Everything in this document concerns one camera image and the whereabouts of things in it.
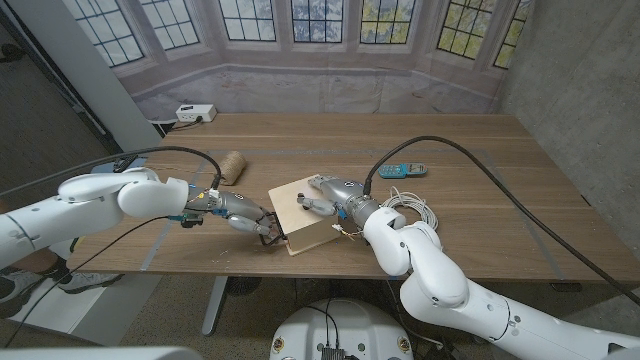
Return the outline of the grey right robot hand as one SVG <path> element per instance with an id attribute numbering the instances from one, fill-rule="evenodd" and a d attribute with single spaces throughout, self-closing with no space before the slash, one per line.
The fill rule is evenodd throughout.
<path id="1" fill-rule="evenodd" d="M 357 181 L 335 176 L 316 175 L 308 181 L 308 184 L 319 190 L 324 198 L 313 199 L 299 193 L 297 203 L 304 210 L 311 210 L 320 216 L 339 214 L 342 218 L 352 217 L 355 219 L 363 208 L 373 204 L 371 197 L 364 194 L 364 185 Z"/>

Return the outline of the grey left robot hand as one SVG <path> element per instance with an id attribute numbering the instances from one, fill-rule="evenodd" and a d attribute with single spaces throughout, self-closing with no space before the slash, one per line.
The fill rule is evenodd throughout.
<path id="1" fill-rule="evenodd" d="M 218 193 L 217 210 L 229 225 L 239 231 L 269 236 L 273 225 L 267 211 L 248 197 L 228 191 Z"/>

